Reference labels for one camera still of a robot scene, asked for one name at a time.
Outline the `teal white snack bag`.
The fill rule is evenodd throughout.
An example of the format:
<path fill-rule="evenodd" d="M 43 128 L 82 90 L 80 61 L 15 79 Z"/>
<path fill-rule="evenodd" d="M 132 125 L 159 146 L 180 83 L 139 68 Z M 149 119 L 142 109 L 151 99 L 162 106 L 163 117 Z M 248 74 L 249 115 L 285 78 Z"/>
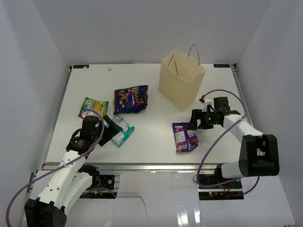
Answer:
<path fill-rule="evenodd" d="M 122 130 L 115 135 L 112 140 L 115 142 L 115 144 L 118 147 L 121 147 L 128 138 L 132 135 L 132 133 L 135 130 L 134 126 L 130 126 L 128 122 L 126 122 L 120 115 L 115 115 L 112 118 L 112 121 L 119 127 L 122 128 Z"/>

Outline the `green yellow candy bag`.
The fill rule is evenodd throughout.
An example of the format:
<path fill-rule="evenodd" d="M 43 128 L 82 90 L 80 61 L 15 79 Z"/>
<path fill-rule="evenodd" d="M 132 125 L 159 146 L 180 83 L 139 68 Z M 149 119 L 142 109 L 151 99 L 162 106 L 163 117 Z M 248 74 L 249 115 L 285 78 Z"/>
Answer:
<path fill-rule="evenodd" d="M 80 114 L 88 113 L 88 115 L 96 115 L 96 113 L 91 111 L 85 111 L 85 109 L 92 109 L 98 112 L 100 115 L 105 116 L 107 114 L 109 101 L 98 101 L 88 97 L 85 97 L 82 106 L 80 108 Z"/>

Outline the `purple candy pouch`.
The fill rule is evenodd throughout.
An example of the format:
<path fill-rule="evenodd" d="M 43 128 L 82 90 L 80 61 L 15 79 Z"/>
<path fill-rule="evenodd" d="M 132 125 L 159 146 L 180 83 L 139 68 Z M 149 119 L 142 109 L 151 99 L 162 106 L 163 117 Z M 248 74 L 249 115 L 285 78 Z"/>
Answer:
<path fill-rule="evenodd" d="M 199 139 L 193 130 L 187 129 L 188 125 L 187 122 L 172 124 L 177 153 L 191 152 L 198 147 Z"/>

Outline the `dark purple snack bag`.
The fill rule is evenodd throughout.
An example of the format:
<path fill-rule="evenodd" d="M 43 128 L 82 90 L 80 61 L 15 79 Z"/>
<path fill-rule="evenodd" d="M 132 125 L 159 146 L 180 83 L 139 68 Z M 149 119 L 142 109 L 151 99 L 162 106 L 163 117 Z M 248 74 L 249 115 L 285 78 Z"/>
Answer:
<path fill-rule="evenodd" d="M 139 85 L 114 91 L 114 115 L 136 114 L 148 105 L 148 85 Z"/>

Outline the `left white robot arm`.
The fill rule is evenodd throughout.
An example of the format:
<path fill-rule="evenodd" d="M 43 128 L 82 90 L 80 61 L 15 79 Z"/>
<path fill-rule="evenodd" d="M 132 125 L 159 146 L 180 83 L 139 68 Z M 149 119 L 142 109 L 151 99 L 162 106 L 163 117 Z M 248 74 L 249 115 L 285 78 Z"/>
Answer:
<path fill-rule="evenodd" d="M 25 203 L 29 227 L 63 227 L 76 200 L 88 189 L 99 186 L 100 177 L 94 166 L 85 162 L 96 145 L 104 146 L 122 128 L 107 115 L 86 116 L 82 127 L 71 136 L 58 170 L 35 199 Z"/>

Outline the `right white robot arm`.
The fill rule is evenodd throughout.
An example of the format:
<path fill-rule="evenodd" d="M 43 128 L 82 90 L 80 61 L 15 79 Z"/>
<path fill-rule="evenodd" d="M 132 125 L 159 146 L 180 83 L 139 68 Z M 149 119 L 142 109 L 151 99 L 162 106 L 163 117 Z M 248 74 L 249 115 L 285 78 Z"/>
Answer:
<path fill-rule="evenodd" d="M 192 110 L 188 130 L 208 130 L 214 125 L 226 129 L 241 143 L 239 160 L 219 167 L 214 176 L 218 188 L 226 188 L 232 178 L 276 176 L 279 174 L 277 138 L 273 134 L 263 134 L 243 119 L 240 112 L 232 110 L 227 97 L 217 97 L 213 101 L 202 96 L 202 109 Z"/>

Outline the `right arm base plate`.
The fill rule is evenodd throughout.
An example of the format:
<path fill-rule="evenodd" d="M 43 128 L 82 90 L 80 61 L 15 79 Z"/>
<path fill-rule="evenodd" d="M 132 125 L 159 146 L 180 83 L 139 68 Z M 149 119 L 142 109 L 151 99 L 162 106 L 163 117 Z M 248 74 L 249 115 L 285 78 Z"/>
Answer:
<path fill-rule="evenodd" d="M 200 174 L 199 182 L 203 185 L 216 184 L 214 174 Z M 222 200 L 243 200 L 244 196 L 242 184 L 235 181 L 225 185 L 217 186 L 210 189 L 198 189 L 200 201 L 222 201 Z"/>

